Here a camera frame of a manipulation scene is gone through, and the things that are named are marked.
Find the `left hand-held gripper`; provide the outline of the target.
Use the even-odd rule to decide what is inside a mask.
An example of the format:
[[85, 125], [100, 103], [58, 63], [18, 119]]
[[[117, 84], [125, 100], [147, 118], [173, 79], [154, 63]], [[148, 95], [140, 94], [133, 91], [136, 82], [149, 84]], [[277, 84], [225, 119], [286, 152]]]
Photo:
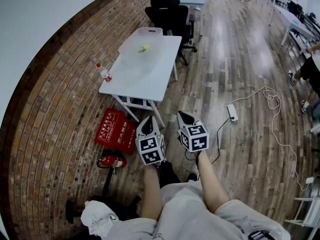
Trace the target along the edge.
[[142, 137], [136, 140], [139, 156], [145, 166], [156, 164], [165, 159], [166, 145], [164, 136], [160, 134], [157, 120], [147, 116], [137, 127], [136, 135]]

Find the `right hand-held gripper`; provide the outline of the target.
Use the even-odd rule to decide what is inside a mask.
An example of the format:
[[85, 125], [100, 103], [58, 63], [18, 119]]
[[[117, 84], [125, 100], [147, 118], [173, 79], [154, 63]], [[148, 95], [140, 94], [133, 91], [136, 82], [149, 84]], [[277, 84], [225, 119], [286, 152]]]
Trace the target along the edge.
[[177, 112], [178, 139], [189, 153], [199, 153], [209, 148], [209, 133], [206, 127], [201, 124], [201, 119], [194, 113], [181, 111]]

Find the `white plastic tub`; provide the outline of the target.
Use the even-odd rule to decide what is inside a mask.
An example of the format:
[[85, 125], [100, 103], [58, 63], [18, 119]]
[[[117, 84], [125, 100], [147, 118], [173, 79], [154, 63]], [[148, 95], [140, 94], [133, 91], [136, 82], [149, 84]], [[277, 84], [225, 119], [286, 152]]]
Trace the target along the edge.
[[[149, 49], [138, 54], [138, 49], [144, 45], [149, 45]], [[164, 35], [161, 28], [141, 27], [128, 37], [118, 52], [126, 70], [145, 75], [152, 71], [159, 61], [163, 46]]]

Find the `person's right forearm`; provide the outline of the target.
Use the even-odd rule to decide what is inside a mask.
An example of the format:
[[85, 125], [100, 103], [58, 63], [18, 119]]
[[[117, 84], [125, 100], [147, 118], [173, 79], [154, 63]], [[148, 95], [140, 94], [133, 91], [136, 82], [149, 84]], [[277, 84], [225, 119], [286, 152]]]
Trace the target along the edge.
[[197, 168], [205, 204], [214, 214], [219, 207], [231, 200], [230, 196], [217, 177], [205, 150], [197, 156]]

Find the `person's left forearm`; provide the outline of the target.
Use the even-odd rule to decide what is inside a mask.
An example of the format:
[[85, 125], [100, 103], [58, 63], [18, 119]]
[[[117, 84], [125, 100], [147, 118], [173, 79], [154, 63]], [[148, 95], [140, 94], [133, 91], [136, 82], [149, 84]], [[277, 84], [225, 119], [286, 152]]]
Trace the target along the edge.
[[158, 173], [154, 165], [146, 165], [143, 175], [142, 218], [158, 221], [163, 209]]

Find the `red fire equipment box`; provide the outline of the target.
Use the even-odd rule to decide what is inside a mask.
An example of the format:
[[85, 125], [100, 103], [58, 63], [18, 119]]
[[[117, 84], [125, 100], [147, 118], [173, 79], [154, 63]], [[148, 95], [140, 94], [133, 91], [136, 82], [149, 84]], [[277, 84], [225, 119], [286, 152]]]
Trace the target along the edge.
[[136, 149], [136, 131], [137, 125], [123, 111], [107, 108], [94, 141], [132, 155]]

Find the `white rectangular table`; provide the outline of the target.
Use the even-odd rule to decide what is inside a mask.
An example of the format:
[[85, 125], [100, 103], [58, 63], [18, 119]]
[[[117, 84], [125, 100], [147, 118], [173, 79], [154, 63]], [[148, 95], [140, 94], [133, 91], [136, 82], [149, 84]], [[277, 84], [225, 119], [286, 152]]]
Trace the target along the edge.
[[139, 119], [129, 107], [154, 111], [160, 125], [164, 127], [155, 102], [164, 99], [172, 72], [175, 80], [178, 79], [175, 60], [181, 40], [181, 36], [163, 36], [155, 62], [148, 68], [129, 67], [124, 57], [119, 55], [109, 71], [111, 81], [104, 80], [98, 92], [113, 96], [137, 122]]

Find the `white power strip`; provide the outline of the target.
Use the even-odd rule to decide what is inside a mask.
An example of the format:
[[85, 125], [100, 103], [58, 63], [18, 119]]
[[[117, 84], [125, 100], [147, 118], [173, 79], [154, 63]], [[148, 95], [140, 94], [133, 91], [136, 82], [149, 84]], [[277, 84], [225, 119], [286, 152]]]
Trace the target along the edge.
[[229, 114], [229, 117], [232, 122], [237, 122], [238, 121], [238, 115], [235, 109], [235, 106], [233, 104], [228, 104], [227, 106], [227, 111]]

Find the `red fire extinguisher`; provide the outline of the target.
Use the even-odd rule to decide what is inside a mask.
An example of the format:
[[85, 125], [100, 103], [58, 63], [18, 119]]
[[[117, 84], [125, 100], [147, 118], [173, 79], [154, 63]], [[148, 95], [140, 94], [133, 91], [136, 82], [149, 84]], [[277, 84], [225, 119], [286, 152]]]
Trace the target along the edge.
[[122, 154], [103, 153], [96, 163], [98, 168], [125, 168], [127, 160]]

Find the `person's black trousers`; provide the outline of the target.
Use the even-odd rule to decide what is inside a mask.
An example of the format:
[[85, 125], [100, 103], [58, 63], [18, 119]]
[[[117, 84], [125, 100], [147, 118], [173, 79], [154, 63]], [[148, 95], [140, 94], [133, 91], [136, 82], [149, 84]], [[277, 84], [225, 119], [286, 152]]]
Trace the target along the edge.
[[178, 176], [175, 174], [172, 164], [169, 161], [163, 160], [158, 169], [159, 186], [163, 188], [169, 184], [181, 183]]

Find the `red-capped plastic water bottle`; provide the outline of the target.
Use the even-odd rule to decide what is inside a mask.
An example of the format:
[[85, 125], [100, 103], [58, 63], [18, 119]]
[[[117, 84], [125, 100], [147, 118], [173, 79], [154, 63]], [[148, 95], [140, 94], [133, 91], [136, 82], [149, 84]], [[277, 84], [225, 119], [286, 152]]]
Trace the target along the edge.
[[102, 80], [106, 82], [110, 82], [112, 80], [112, 77], [110, 76], [108, 70], [104, 66], [102, 66], [100, 63], [97, 63], [96, 68]]

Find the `person's light grey shirt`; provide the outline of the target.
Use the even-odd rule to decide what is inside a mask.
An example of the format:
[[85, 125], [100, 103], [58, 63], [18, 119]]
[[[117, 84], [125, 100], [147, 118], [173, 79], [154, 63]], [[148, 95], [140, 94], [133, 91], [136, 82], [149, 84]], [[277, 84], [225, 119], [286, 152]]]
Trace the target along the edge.
[[291, 240], [278, 222], [240, 200], [230, 200], [211, 213], [198, 181], [168, 184], [160, 191], [164, 206], [158, 221], [117, 220], [102, 240], [248, 240], [256, 231], [274, 240]]

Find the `white garment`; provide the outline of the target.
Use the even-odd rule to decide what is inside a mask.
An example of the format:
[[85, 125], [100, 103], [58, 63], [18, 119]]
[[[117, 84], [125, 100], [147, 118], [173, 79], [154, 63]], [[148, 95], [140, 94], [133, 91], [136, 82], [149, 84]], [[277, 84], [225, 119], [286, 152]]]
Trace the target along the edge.
[[80, 216], [81, 222], [88, 227], [90, 235], [105, 238], [113, 224], [119, 221], [118, 216], [103, 202], [86, 201]]

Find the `white metal rack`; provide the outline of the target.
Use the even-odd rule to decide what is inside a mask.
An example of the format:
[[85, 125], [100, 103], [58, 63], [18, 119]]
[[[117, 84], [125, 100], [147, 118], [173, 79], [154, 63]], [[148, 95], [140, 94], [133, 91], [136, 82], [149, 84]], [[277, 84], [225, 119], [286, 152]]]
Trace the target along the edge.
[[[301, 227], [312, 228], [307, 240], [313, 240], [317, 230], [320, 229], [320, 197], [295, 197], [294, 200], [300, 202], [295, 217], [294, 219], [285, 219], [284, 221]], [[304, 203], [310, 203], [309, 208], [304, 219], [298, 220], [298, 215]]]

